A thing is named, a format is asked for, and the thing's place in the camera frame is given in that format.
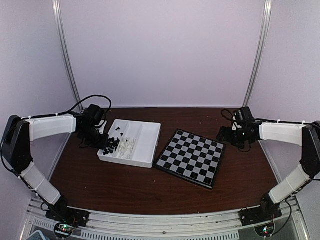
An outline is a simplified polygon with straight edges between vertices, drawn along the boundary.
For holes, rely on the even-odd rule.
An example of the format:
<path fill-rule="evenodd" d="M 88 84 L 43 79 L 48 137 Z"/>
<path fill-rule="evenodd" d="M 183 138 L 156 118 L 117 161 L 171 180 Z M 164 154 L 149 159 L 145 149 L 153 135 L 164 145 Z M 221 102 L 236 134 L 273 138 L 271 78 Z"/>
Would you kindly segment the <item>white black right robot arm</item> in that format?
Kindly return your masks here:
<path fill-rule="evenodd" d="M 222 126 L 217 140 L 239 150 L 260 142 L 278 179 L 278 185 L 265 193 L 256 210 L 259 220 L 274 215 L 281 202 L 299 193 L 320 173 L 320 122 L 256 118 L 248 106 L 234 111 L 222 109 L 230 126 Z"/>

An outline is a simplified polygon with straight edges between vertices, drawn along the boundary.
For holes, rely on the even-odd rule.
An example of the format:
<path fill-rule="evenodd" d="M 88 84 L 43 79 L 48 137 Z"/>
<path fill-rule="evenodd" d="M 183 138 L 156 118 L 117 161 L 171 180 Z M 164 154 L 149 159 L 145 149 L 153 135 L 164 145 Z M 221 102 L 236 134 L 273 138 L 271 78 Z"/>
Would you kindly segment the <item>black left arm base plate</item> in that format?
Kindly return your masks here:
<path fill-rule="evenodd" d="M 90 213 L 85 210 L 69 208 L 65 217 L 60 217 L 52 210 L 46 212 L 45 217 L 57 222 L 67 223 L 74 227 L 86 227 L 89 220 Z"/>

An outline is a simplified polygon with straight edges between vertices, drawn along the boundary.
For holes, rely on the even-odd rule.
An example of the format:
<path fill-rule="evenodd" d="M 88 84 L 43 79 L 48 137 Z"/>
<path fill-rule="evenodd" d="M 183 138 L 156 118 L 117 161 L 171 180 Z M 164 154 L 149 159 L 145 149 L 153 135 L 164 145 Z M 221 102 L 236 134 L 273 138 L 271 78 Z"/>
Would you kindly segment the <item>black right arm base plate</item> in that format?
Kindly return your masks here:
<path fill-rule="evenodd" d="M 282 216 L 280 210 L 264 213 L 260 207 L 244 208 L 238 214 L 243 227 L 268 222 Z"/>

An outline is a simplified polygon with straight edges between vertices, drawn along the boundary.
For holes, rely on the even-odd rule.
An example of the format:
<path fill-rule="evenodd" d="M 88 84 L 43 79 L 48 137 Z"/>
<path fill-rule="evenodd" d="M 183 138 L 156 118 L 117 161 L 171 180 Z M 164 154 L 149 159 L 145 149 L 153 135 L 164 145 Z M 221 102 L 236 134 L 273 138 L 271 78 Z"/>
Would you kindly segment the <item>black silver chessboard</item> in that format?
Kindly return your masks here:
<path fill-rule="evenodd" d="M 216 140 L 177 129 L 153 167 L 212 190 L 226 146 Z"/>

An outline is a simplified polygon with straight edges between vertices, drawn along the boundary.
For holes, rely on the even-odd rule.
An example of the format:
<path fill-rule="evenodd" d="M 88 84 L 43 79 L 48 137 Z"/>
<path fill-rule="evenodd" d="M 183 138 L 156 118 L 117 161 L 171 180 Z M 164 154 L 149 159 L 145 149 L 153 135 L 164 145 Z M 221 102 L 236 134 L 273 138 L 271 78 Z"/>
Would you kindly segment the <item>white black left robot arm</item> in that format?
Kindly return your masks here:
<path fill-rule="evenodd" d="M 1 140 L 0 156 L 29 190 L 47 204 L 61 222 L 72 218 L 68 201 L 39 170 L 33 158 L 32 143 L 38 140 L 76 133 L 83 143 L 94 149 L 107 146 L 108 135 L 103 132 L 107 112 L 92 104 L 82 113 L 72 110 L 48 115 L 8 119 Z"/>

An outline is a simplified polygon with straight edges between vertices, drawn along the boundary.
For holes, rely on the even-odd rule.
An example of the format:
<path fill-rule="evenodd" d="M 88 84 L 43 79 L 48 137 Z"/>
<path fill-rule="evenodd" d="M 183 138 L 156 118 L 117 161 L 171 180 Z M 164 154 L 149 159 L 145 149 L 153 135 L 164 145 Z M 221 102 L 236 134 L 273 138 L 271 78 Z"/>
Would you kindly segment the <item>white compartment tray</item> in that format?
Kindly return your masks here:
<path fill-rule="evenodd" d="M 160 133 L 158 122 L 116 119 L 108 131 L 107 147 L 97 156 L 103 162 L 151 168 Z"/>

